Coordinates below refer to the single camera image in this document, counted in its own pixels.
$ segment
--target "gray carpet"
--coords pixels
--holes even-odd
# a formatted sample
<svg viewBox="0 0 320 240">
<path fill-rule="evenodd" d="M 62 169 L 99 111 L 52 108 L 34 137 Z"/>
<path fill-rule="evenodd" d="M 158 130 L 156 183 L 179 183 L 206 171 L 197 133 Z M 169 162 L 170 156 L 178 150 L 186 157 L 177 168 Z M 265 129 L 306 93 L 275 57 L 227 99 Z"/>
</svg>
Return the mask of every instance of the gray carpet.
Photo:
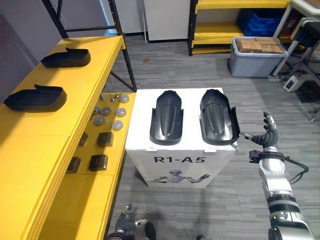
<svg viewBox="0 0 320 240">
<path fill-rule="evenodd" d="M 230 105 L 237 108 L 242 132 L 263 132 L 263 112 L 271 112 L 280 132 L 281 152 L 309 166 L 310 171 L 292 186 L 301 212 L 313 234 L 320 231 L 320 127 L 308 121 L 319 105 L 301 103 L 282 83 L 259 78 L 234 78 L 227 69 L 229 54 L 189 57 L 186 42 L 144 43 L 142 36 L 127 36 L 127 49 L 138 89 L 222 87 Z M 128 79 L 122 54 L 113 71 Z M 127 91 L 110 77 L 106 90 Z M 121 209 L 128 203 L 136 218 L 147 218 L 158 240 L 268 239 L 269 211 L 258 174 L 248 161 L 249 151 L 259 146 L 238 140 L 239 151 L 206 189 L 150 188 L 135 165 L 125 157 L 109 230 L 114 230 Z M 301 169 L 286 163 L 287 177 Z M 136 231 L 136 239 L 143 236 Z"/>
</svg>

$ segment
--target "storage bin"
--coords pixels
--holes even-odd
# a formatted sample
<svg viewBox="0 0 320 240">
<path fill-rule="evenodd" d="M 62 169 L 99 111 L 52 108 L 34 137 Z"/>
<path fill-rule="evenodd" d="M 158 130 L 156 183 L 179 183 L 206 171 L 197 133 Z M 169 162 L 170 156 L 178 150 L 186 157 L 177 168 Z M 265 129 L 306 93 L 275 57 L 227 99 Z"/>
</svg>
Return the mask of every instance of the storage bin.
<svg viewBox="0 0 320 240">
<path fill-rule="evenodd" d="M 279 9 L 242 9 L 236 23 L 245 36 L 271 37 L 282 15 Z"/>
<path fill-rule="evenodd" d="M 236 44 L 238 39 L 254 39 L 254 37 L 238 36 L 232 39 L 229 67 L 233 77 L 267 78 L 278 63 L 287 56 L 286 50 L 284 53 L 239 52 Z"/>
</svg>

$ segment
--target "black curved shell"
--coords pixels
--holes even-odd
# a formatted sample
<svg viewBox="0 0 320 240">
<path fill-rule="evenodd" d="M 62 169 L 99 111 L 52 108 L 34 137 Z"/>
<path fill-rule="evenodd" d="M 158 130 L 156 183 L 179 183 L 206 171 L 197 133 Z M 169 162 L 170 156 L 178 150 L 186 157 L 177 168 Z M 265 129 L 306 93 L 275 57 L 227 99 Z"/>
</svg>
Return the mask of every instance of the black curved shell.
<svg viewBox="0 0 320 240">
<path fill-rule="evenodd" d="M 172 90 L 164 91 L 152 109 L 150 140 L 159 145 L 175 145 L 180 142 L 184 110 L 181 98 Z"/>
<path fill-rule="evenodd" d="M 239 138 L 236 108 L 219 90 L 209 89 L 200 102 L 202 139 L 211 145 L 230 145 Z"/>
</svg>

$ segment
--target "gray round part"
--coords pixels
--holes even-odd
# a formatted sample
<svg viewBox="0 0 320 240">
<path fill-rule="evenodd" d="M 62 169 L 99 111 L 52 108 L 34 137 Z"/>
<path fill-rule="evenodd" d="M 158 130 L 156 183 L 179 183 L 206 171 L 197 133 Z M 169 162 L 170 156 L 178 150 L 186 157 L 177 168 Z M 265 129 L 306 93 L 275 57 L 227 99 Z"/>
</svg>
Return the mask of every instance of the gray round part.
<svg viewBox="0 0 320 240">
<path fill-rule="evenodd" d="M 125 108 L 118 108 L 116 111 L 116 115 L 118 117 L 124 117 L 127 114 L 127 111 Z"/>
<path fill-rule="evenodd" d="M 97 116 L 94 120 L 93 120 L 94 124 L 97 125 L 97 126 L 101 126 L 103 125 L 106 120 L 103 116 Z"/>
<path fill-rule="evenodd" d="M 101 115 L 108 116 L 111 113 L 110 107 L 106 106 L 100 110 Z"/>
<path fill-rule="evenodd" d="M 92 115 L 98 115 L 100 113 L 100 107 L 95 106 L 92 112 Z"/>
<path fill-rule="evenodd" d="M 128 95 L 122 95 L 120 97 L 120 102 L 122 102 L 123 104 L 129 102 L 129 96 Z"/>
<path fill-rule="evenodd" d="M 119 120 L 114 121 L 113 124 L 112 124 L 112 128 L 113 128 L 114 130 L 120 130 L 120 129 L 122 129 L 123 127 L 124 127 L 124 125 L 123 125 L 122 121 L 119 121 Z"/>
</svg>

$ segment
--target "shoe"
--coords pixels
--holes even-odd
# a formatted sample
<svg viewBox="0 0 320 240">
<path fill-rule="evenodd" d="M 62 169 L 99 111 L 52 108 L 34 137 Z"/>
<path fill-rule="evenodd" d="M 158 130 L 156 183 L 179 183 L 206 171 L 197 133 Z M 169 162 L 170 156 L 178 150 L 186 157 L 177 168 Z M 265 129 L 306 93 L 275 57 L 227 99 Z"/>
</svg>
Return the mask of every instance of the shoe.
<svg viewBox="0 0 320 240">
<path fill-rule="evenodd" d="M 196 237 L 196 240 L 206 240 L 206 237 L 203 235 L 199 235 Z"/>
<path fill-rule="evenodd" d="M 150 240 L 157 240 L 156 229 L 152 222 L 147 222 L 144 226 L 145 236 Z"/>
</svg>

